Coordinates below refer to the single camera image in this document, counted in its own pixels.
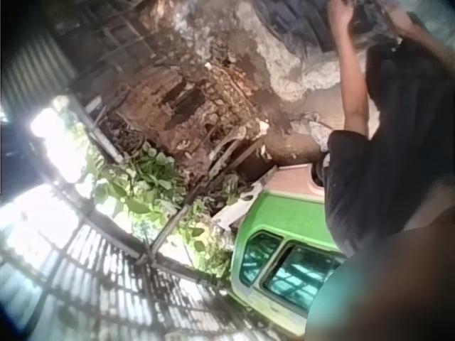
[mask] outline car window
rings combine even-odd
[[[294,244],[286,248],[263,287],[308,312],[317,292],[340,264],[332,254]]]
[[[262,267],[278,248],[281,238],[260,232],[251,237],[245,248],[242,266],[240,267],[240,280],[246,286],[251,286]]]

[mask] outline person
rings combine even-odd
[[[455,205],[453,55],[401,8],[385,10],[402,42],[371,47],[364,77],[349,32],[353,5],[328,3],[345,122],[328,138],[322,181],[326,223],[347,256]],[[380,112],[371,139],[368,95]]]

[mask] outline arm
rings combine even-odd
[[[350,2],[345,3],[343,0],[330,0],[328,17],[340,60],[344,129],[368,137],[367,85],[349,35],[353,6]]]
[[[414,24],[407,13],[400,7],[387,4],[385,5],[385,10],[400,36],[412,39],[422,45],[439,60],[447,71],[455,75],[455,58],[450,48],[444,46],[428,32]]]

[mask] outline hand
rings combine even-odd
[[[339,33],[348,30],[348,25],[353,18],[354,7],[351,0],[330,0],[327,12],[332,34],[336,39]]]
[[[416,26],[404,9],[388,1],[384,4],[384,10],[389,15],[395,30],[400,36],[407,37],[412,35]]]

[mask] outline green vehicle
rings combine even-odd
[[[318,290],[344,259],[328,232],[323,189],[313,183],[311,167],[282,168],[240,225],[232,289],[273,323],[303,335]]]

